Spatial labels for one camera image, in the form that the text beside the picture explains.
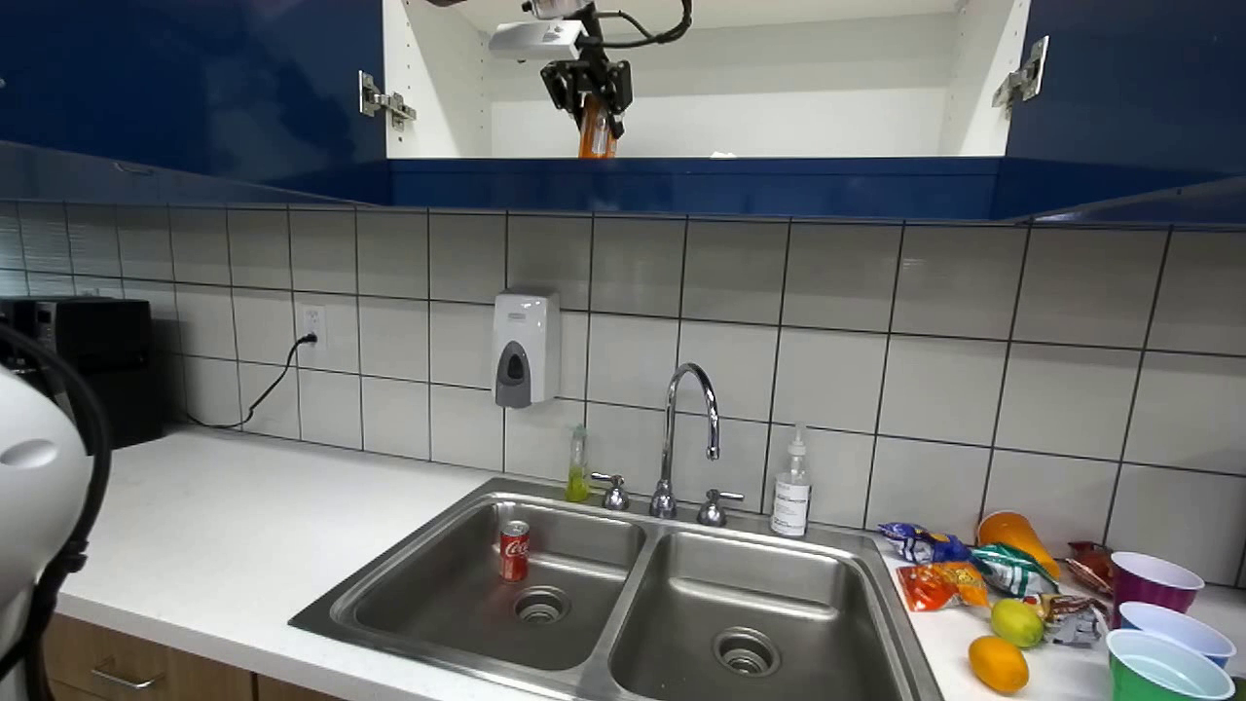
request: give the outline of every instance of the white countertop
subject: white countertop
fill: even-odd
[[[488,471],[358,452],[176,434],[116,452],[85,571],[63,610],[164,646],[255,670],[333,698],[527,701],[440,666],[372,653],[286,628],[294,610],[488,483]],[[1202,593],[1196,610],[1238,643],[1246,594]],[[986,633],[969,610],[909,617],[948,701],[991,701],[967,670]],[[1026,653],[1026,701],[1100,701],[1104,653]]]

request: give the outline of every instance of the upper cabinet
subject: upper cabinet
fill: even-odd
[[[1238,0],[594,13],[636,43],[686,4],[677,43],[608,48],[630,106],[614,161],[582,163],[555,51],[493,43],[520,0],[0,0],[0,197],[189,170],[469,212],[1060,217],[1246,170]]]

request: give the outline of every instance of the sink drain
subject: sink drain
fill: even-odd
[[[520,623],[555,623],[560,617],[568,617],[568,594],[553,583],[533,583],[516,593],[515,617]]]
[[[726,628],[712,652],[741,679],[771,679],[780,670],[780,646],[756,628]]]

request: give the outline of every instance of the double sink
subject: double sink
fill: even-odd
[[[528,523],[528,578],[493,535]],[[933,672],[869,539],[780,543],[560,502],[493,479],[293,620],[550,698],[933,701]]]

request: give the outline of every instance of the pink cup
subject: pink cup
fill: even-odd
[[[1202,578],[1147,554],[1113,554],[1113,569],[1117,569],[1113,578],[1117,605],[1141,601],[1141,605],[1186,610],[1202,593]]]

